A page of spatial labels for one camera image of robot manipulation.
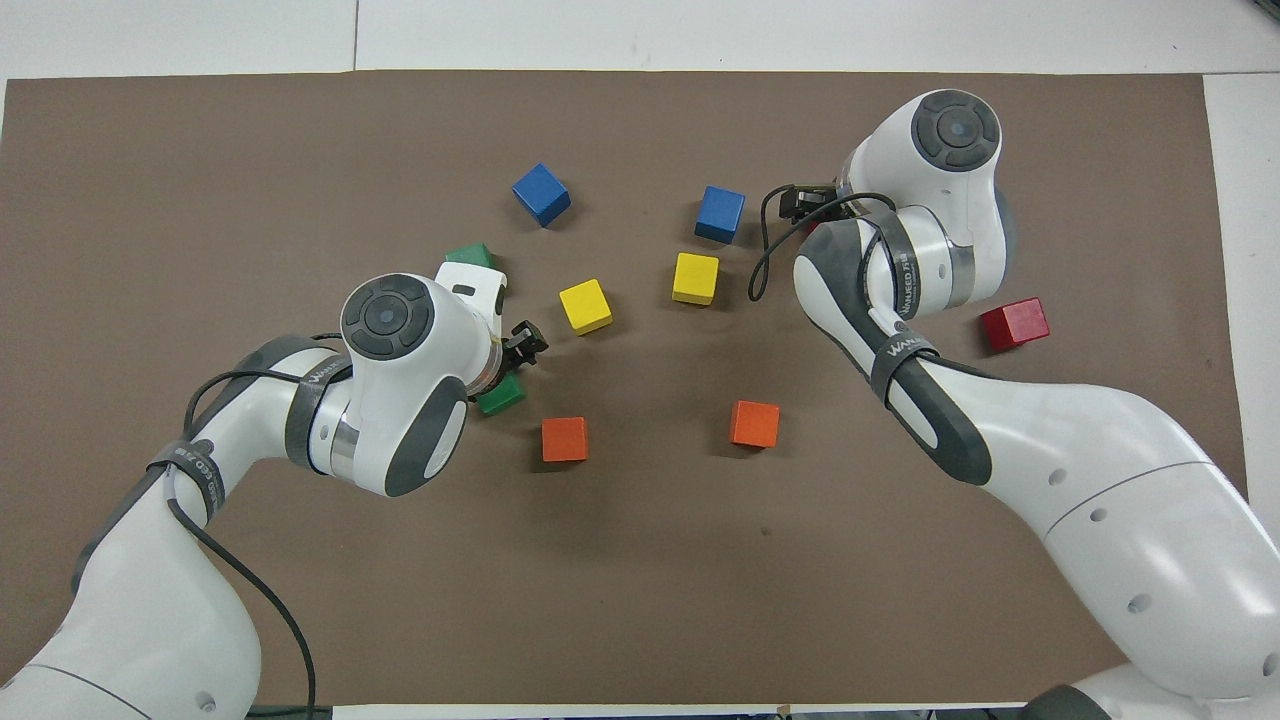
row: velcro strap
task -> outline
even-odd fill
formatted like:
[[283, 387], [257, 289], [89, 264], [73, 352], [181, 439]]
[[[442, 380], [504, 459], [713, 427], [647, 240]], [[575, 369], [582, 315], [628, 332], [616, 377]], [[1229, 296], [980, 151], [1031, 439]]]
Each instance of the velcro strap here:
[[148, 469], [173, 465], [187, 473], [196, 482], [200, 495], [205, 498], [206, 523], [214, 519], [214, 515], [221, 510], [223, 502], [227, 501], [227, 486], [223, 484], [223, 474], [218, 469], [218, 462], [214, 462], [212, 452], [214, 443], [207, 439], [196, 442], [177, 439], [165, 446], [160, 455], [156, 455], [155, 460], [147, 464]]
[[924, 336], [913, 331], [902, 331], [884, 341], [884, 345], [876, 351], [876, 360], [872, 361], [872, 375], [868, 382], [872, 392], [888, 405], [888, 383], [893, 379], [893, 373], [906, 363], [906, 359], [918, 352], [938, 354], [933, 345], [924, 340]]
[[351, 377], [351, 357], [333, 355], [307, 370], [293, 391], [293, 402], [284, 419], [284, 452], [294, 465], [319, 473], [311, 464], [311, 423], [330, 383]]
[[915, 247], [902, 220], [887, 208], [872, 210], [858, 219], [873, 225], [884, 241], [893, 268], [893, 311], [910, 320], [920, 309], [920, 261], [915, 258]]

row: yellow cube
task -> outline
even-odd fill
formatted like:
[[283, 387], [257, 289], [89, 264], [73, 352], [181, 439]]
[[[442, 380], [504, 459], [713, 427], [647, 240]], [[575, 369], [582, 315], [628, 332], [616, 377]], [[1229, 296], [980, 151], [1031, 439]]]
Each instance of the yellow cube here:
[[595, 278], [562, 290], [561, 305], [564, 306], [570, 327], [577, 334], [598, 331], [613, 322], [613, 313], [609, 311], [609, 304], [604, 300], [604, 290], [600, 288], [600, 281]]
[[671, 299], [694, 305], [710, 305], [716, 297], [719, 258], [681, 252], [676, 256], [676, 283]]

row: white surface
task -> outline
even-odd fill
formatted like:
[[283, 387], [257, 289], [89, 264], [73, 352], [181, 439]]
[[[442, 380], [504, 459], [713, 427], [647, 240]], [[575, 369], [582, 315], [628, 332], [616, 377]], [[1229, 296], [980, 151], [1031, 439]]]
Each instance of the white surface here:
[[1280, 74], [1204, 78], [1249, 503], [1280, 538]]
[[27, 666], [0, 693], [0, 717], [41, 720], [92, 717], [143, 720], [137, 711], [93, 685], [60, 670]]
[[355, 38], [355, 0], [0, 0], [0, 82], [332, 73]]
[[1151, 682], [1215, 700], [1277, 689], [1263, 666], [1280, 651], [1280, 557], [1215, 466], [1121, 483], [1062, 518], [1044, 547]]
[[1280, 24], [1249, 0], [362, 0], [356, 68], [1258, 72]]
[[[1249, 0], [1074, 4], [861, 0], [0, 0], [0, 81], [365, 68], [838, 69], [1019, 73], [1280, 72], [1280, 23]], [[956, 37], [978, 38], [956, 41]], [[1280, 530], [1280, 76], [1206, 77], [1233, 356], [1254, 510]], [[378, 706], [339, 717], [520, 717], [515, 706]], [[539, 717], [604, 715], [536, 706]], [[616, 706], [618, 715], [716, 711]], [[733, 706], [726, 712], [749, 712]], [[768, 712], [772, 706], [759, 706]], [[890, 706], [791, 706], [794, 712]]]
[[1208, 720], [1203, 707], [1155, 685], [1133, 665], [1103, 670], [1073, 683], [1112, 717], [1125, 720]]
[[[970, 707], [1019, 707], [1021, 703], [996, 702], [986, 705], [943, 702], [931, 705], [933, 710], [964, 710]], [[488, 720], [503, 717], [513, 720], [541, 720], [544, 717], [636, 717], [641, 715], [772, 715], [808, 712], [876, 712], [886, 710], [914, 710], [914, 706], [895, 703], [858, 705], [348, 705], [335, 707], [334, 720]]]

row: cube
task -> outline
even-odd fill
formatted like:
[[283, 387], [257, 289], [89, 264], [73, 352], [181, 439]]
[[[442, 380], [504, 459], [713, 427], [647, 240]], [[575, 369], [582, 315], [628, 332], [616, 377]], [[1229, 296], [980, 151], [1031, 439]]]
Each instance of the cube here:
[[493, 263], [493, 255], [489, 255], [489, 249], [485, 247], [485, 243], [483, 242], [451, 250], [444, 254], [444, 260], [447, 263], [467, 263], [470, 265], [480, 265], [481, 268], [489, 268], [490, 270], [498, 269], [498, 266]]
[[707, 190], [703, 191], [703, 205], [698, 210], [694, 234], [724, 245], [733, 242], [733, 233], [737, 232], [737, 220], [742, 217], [742, 205], [745, 204], [745, 195], [714, 184], [707, 186]]
[[543, 462], [586, 460], [586, 418], [543, 420]]
[[987, 343], [996, 352], [1048, 336], [1048, 320], [1039, 297], [1029, 297], [982, 314]]
[[516, 373], [507, 373], [489, 392], [476, 397], [476, 405], [485, 415], [494, 415], [525, 398], [525, 388], [520, 387]]
[[778, 419], [782, 409], [767, 402], [739, 400], [730, 419], [730, 442], [748, 447], [778, 445]]
[[710, 305], [716, 299], [716, 277], [719, 258], [681, 252], [676, 255], [676, 282], [671, 299], [694, 305]]
[[600, 281], [595, 278], [562, 290], [561, 305], [564, 306], [570, 327], [580, 336], [598, 331], [613, 322], [613, 313], [609, 311], [609, 304], [604, 300], [604, 290], [600, 288]]
[[529, 214], [544, 228], [568, 209], [568, 188], [541, 163], [534, 165], [534, 169], [516, 181], [516, 184], [511, 186], [511, 191], [516, 193], [516, 200], [520, 200], [525, 210], [529, 210]]

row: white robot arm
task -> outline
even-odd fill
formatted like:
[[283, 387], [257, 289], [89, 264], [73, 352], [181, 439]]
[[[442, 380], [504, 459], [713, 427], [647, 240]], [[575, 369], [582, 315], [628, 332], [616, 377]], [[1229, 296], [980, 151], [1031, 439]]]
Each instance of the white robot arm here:
[[1012, 247], [1000, 140], [966, 92], [893, 113], [846, 161], [841, 192], [896, 211], [818, 225], [794, 265], [800, 304], [942, 470], [1032, 527], [1132, 661], [1024, 717], [1280, 716], [1280, 555], [1187, 432], [1117, 389], [984, 377], [906, 325], [998, 288]]
[[384, 496], [420, 487], [448, 461], [468, 396], [547, 348], [527, 323], [499, 340], [504, 290], [502, 273], [454, 263], [434, 282], [383, 275], [343, 307], [349, 359], [287, 336], [241, 361], [84, 548], [74, 602], [0, 692], [0, 717], [242, 720], [257, 635], [169, 498], [198, 532], [268, 457]]

